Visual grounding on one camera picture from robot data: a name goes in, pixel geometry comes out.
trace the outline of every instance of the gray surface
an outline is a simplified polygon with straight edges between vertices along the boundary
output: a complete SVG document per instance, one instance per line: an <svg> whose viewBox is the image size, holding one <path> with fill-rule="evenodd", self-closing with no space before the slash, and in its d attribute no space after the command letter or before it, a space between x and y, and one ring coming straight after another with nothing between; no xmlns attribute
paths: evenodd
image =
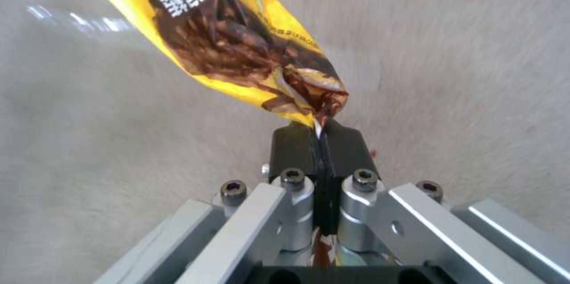
<svg viewBox="0 0 570 284"><path fill-rule="evenodd" d="M352 94L388 187L434 180L570 234L570 0L281 0ZM285 122L201 87L136 33L90 39L0 0L0 282L97 278L188 198L253 184Z"/></svg>

